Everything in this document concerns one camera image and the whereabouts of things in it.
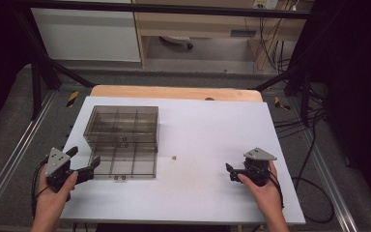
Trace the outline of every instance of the yellow tape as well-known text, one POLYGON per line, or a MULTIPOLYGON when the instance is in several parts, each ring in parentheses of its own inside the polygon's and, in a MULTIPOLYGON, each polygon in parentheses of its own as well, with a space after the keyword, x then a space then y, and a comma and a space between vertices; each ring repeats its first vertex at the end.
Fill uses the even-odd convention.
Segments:
POLYGON ((279 102, 279 97, 275 97, 275 107, 277 108, 283 108, 285 110, 290 110, 291 107, 289 105, 283 105, 279 102))
POLYGON ((78 94, 79 94, 78 91, 73 91, 73 93, 71 93, 71 97, 69 98, 68 103, 66 104, 66 107, 73 106, 74 100, 76 100, 78 94))

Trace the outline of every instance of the human hand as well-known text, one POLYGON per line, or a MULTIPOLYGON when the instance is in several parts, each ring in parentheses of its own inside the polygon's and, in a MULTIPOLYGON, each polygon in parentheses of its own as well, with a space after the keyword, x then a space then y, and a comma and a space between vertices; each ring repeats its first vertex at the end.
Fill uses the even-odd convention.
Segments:
POLYGON ((47 185, 44 173, 46 165, 43 167, 40 178, 38 192, 42 192, 38 196, 38 205, 36 209, 35 220, 32 226, 32 232, 53 232, 59 223, 60 215, 65 208, 66 199, 77 180, 77 172, 74 171, 63 184, 58 192, 54 192, 47 185))
MULTIPOLYGON (((277 183, 276 168, 273 165, 273 161, 271 160, 270 170, 273 174, 270 175, 270 178, 272 178, 277 183)), ((258 208, 267 221, 269 230, 289 231, 288 226, 285 222, 285 218, 282 214, 281 198, 275 184, 272 181, 268 180, 264 186, 258 187, 243 174, 239 174, 238 178, 251 191, 252 195, 254 195, 258 208)))

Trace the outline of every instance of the white table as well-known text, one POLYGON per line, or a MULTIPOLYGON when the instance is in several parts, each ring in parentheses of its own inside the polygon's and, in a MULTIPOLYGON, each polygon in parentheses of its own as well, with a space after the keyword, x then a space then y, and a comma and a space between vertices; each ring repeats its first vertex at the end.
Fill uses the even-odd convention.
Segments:
POLYGON ((305 223, 268 107, 262 102, 88 97, 67 151, 71 168, 88 164, 83 132, 94 105, 152 105, 159 111, 157 177, 91 180, 76 186, 61 219, 86 222, 254 224, 264 222, 244 185, 231 182, 225 162, 243 168, 255 147, 277 156, 275 166, 289 224, 305 223))

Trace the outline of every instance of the aluminum rail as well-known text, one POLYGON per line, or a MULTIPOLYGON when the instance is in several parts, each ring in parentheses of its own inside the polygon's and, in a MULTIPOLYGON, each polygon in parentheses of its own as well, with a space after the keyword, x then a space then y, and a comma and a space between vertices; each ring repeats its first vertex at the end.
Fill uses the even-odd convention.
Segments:
MULTIPOLYGON (((297 116, 299 116, 300 105, 298 101, 294 101, 290 98, 289 103, 293 107, 297 116)), ((310 146, 313 139, 312 132, 310 130, 304 130, 303 133, 305 135, 306 141, 310 146)), ((329 168, 325 163, 321 151, 319 150, 316 143, 313 147, 312 154, 313 162, 319 173, 324 188, 327 191, 330 199, 332 200, 336 212, 336 217, 342 227, 342 230, 346 232, 357 232, 357 225, 355 224, 354 218, 352 217, 351 212, 349 211, 348 206, 346 205, 346 202, 343 199, 342 194, 340 193, 340 190, 336 182, 334 181, 332 174, 330 173, 329 168)))
POLYGON ((52 90, 46 95, 43 101, 43 109, 41 113, 35 120, 31 121, 25 133, 22 135, 16 147, 14 148, 14 151, 12 152, 4 168, 2 169, 0 173, 0 198, 5 188, 7 187, 9 181, 11 180, 12 176, 14 175, 17 166, 19 165, 23 155, 25 154, 27 148, 29 147, 29 144, 34 138, 38 128, 40 127, 55 94, 56 91, 52 90))
POLYGON ((47 1, 47 0, 17 0, 15 5, 27 8, 102 11, 102 12, 134 12, 134 13, 160 13, 183 15, 224 15, 224 16, 250 16, 272 18, 294 18, 321 21, 326 18, 323 14, 311 12, 294 12, 278 10, 258 10, 242 8, 219 8, 180 5, 155 4, 129 4, 129 3, 103 3, 82 1, 47 1))

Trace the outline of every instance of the transparent plastic box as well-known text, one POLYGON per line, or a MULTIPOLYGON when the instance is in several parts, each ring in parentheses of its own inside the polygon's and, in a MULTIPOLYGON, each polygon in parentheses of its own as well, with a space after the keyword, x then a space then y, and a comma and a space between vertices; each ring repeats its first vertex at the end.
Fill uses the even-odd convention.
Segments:
POLYGON ((158 144, 157 106, 96 105, 83 136, 100 157, 97 177, 155 177, 158 144))

